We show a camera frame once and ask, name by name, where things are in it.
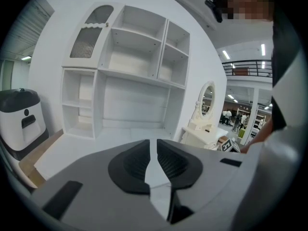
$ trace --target railing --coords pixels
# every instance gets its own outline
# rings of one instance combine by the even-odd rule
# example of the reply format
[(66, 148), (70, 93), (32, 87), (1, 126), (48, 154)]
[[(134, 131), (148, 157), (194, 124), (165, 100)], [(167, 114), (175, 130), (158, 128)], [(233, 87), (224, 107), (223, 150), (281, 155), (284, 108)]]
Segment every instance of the railing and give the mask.
[(272, 77), (271, 60), (243, 60), (222, 63), (226, 76)]

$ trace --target white bookcase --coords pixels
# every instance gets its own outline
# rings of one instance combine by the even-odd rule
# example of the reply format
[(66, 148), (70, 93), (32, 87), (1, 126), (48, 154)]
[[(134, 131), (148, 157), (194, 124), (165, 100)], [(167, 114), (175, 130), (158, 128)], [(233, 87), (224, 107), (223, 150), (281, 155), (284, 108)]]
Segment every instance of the white bookcase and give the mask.
[[(96, 139), (109, 129), (119, 136), (129, 129), (132, 138), (172, 138), (184, 100), (190, 34), (157, 14), (113, 3), (104, 4), (112, 11), (104, 27), (101, 6), (87, 11), (65, 53), (64, 132)], [(82, 43), (75, 42), (81, 28), (99, 31), (83, 53), (92, 51), (87, 60), (70, 57), (80, 55)]]

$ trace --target ceiling light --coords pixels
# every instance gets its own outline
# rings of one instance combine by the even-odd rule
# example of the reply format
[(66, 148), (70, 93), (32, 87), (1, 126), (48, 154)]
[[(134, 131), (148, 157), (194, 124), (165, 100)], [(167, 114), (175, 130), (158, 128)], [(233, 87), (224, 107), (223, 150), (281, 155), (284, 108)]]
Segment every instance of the ceiling light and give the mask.
[(230, 56), (227, 54), (226, 51), (222, 51), (222, 53), (224, 53), (224, 55), (225, 55), (225, 57), (226, 57), (227, 59), (230, 59)]
[(265, 56), (265, 44), (261, 44), (262, 56)]
[(26, 57), (22, 58), (21, 60), (28, 60), (30, 58), (31, 58), (31, 56), (26, 56)]

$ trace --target arched cabinet door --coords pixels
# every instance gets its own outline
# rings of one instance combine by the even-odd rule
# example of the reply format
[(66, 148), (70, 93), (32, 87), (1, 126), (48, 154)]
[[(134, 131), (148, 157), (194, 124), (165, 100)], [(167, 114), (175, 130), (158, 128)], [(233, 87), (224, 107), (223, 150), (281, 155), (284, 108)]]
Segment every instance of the arched cabinet door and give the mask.
[(76, 26), (67, 44), (62, 67), (97, 69), (104, 42), (123, 8), (124, 4), (120, 3), (94, 3)]

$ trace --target white shelving unit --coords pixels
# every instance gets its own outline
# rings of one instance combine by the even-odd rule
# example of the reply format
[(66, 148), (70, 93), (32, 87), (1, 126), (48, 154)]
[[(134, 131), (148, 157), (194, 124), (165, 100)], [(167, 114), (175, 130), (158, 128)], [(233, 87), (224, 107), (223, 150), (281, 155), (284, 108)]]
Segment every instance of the white shelving unit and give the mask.
[(91, 58), (80, 59), (81, 64), (67, 58), (72, 54), (72, 42), (65, 54), (64, 132), (80, 138), (104, 138), (108, 144), (114, 144), (123, 133), (129, 134), (130, 141), (171, 139), (184, 100), (190, 34), (152, 12), (112, 6), (105, 24), (100, 18), (104, 9), (92, 6), (74, 33), (72, 42), (80, 28), (100, 30)]

